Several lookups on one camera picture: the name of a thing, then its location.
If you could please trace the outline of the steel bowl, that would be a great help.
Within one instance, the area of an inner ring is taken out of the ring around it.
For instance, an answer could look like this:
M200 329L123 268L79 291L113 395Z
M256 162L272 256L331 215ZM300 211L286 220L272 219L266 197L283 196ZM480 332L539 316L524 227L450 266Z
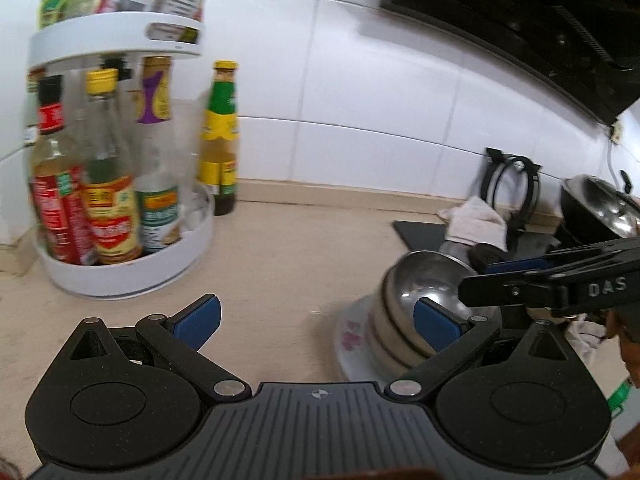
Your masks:
M372 308L371 316L376 332L382 337L384 344L392 344L400 350L411 350L428 358L434 356L436 350L423 339L411 323L411 318L400 315L397 322L379 302Z
M375 360L375 363L378 364L386 373L391 375L402 375L407 373L408 370L411 370L413 367L424 362L424 359L413 359L409 363L401 361L397 359L396 356L393 356L390 352L388 352L382 344L380 344L373 336L368 335L366 337L367 345L372 353L372 359Z
M431 250L408 252L388 270L383 297L390 315L402 328L414 327L414 306L423 298L462 321L479 315L500 320L498 307L468 308L459 300L458 286L475 275L470 266L453 256Z

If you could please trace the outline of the clear plastic bag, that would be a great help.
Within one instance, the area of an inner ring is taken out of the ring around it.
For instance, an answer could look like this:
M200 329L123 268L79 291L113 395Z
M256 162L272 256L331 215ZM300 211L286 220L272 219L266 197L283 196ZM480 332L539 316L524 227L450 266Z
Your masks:
M201 226L210 209L208 194L196 178L203 109L198 101L175 100L172 112L175 123L175 174L180 191L180 234L187 238Z

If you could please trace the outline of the green yellow label oil bottle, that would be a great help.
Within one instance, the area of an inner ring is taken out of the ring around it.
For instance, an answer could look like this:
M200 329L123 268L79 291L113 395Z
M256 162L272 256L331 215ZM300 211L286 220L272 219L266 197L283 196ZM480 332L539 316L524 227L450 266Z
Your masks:
M198 180L213 197L216 216L230 214L236 202L239 119L235 73L238 63L214 63L212 90L204 112L198 153Z

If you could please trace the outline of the white plate with pink flowers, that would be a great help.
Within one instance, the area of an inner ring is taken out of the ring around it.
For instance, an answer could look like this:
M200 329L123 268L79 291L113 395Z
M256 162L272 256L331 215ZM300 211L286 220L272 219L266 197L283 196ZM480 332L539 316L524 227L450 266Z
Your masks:
M371 335L369 312L372 304L372 296L364 296L342 311L334 330L334 350L337 366L345 380L376 382L384 388L401 375L386 373L372 359L372 353L366 341L366 337Z

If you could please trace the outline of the black stove top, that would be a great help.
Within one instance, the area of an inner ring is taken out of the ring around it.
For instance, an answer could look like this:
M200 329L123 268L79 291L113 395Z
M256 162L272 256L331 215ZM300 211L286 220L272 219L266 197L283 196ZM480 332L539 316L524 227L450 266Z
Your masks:
M445 243L446 226L437 223L393 221L392 227L408 250L434 250ZM515 246L508 252L510 260L522 260L543 256L560 242L547 233L524 232L516 238Z

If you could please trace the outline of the steel bowl back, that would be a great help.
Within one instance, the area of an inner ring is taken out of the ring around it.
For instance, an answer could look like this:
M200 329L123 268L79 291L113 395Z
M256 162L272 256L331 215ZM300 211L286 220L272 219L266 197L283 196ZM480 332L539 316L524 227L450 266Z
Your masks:
M402 375L407 373L408 370L411 370L413 367L424 362L424 359L413 359L409 363L401 361L397 359L396 356L393 356L390 352L388 352L382 344L380 344L373 336L368 335L366 337L367 345L372 353L372 359L375 360L375 363L378 364L386 373L391 375Z

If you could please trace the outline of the red label soy sauce bottle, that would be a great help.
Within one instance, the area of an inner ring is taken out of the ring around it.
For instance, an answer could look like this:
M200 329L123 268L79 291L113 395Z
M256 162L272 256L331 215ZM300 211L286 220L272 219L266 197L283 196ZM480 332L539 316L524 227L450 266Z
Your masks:
M38 82L39 136L30 155L32 197L49 255L62 263L91 266L96 252L82 204L84 160L65 125L62 90L60 75Z

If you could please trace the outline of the black wok with lid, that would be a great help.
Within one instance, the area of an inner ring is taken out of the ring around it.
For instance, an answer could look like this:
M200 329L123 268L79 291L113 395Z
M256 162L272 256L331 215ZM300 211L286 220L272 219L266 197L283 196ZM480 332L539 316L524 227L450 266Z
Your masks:
M570 244L585 245L639 235L639 203L605 180L578 174L561 188L561 228Z

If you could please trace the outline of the black range hood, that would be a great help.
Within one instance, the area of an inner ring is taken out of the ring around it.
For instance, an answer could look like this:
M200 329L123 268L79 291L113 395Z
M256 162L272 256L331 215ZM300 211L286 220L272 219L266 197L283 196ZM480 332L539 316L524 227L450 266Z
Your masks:
M639 0L381 0L521 67L602 124L639 101Z

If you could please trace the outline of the white round turntable rack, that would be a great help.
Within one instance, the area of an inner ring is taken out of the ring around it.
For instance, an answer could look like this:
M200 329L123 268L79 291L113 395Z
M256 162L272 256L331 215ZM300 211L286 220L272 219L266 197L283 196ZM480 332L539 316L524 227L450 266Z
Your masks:
M60 289L140 296L206 252L213 204L205 188L181 179L168 96L171 60L199 54L200 31L192 18L113 12L32 36L28 65L46 73L32 152L46 231L37 249Z

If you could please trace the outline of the white cloth on stove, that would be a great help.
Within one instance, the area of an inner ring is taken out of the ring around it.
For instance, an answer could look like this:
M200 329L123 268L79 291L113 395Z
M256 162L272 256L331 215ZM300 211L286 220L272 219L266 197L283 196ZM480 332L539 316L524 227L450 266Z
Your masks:
M506 251L506 222L478 196L469 198L462 205L437 211L437 217L447 226L447 242L466 246L488 244Z

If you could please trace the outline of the yellow label vinegar bottle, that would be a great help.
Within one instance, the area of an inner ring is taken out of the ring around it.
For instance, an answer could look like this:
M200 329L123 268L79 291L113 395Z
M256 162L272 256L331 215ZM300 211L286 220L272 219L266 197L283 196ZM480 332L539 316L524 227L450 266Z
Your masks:
M103 264L134 260L142 253L134 168L117 107L117 76L114 68L86 73L82 200Z

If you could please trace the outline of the purple cap clear sauce bottle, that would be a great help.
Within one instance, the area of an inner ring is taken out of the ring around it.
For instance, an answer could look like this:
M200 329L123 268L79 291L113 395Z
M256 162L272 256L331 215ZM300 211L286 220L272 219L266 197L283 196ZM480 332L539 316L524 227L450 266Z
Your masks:
M142 62L134 126L134 190L143 250L160 252L181 237L179 177L169 95L171 59Z

